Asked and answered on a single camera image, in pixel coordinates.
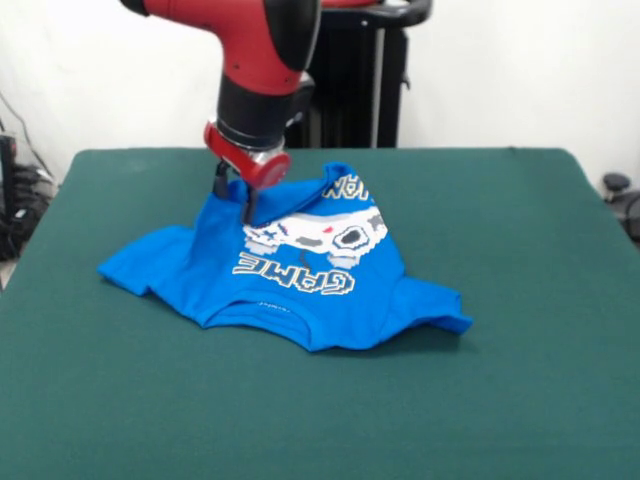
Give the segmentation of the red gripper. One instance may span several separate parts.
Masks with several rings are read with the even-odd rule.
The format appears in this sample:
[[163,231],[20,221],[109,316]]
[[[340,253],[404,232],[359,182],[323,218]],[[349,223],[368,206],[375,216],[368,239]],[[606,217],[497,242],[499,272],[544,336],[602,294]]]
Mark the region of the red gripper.
[[215,122],[208,121],[204,141],[219,159],[213,194],[219,199],[228,199],[228,171],[235,172],[248,184],[243,223],[251,224],[259,202],[260,192],[257,189],[278,184],[290,169],[291,156],[284,149],[284,139],[266,148],[240,146],[224,137]]

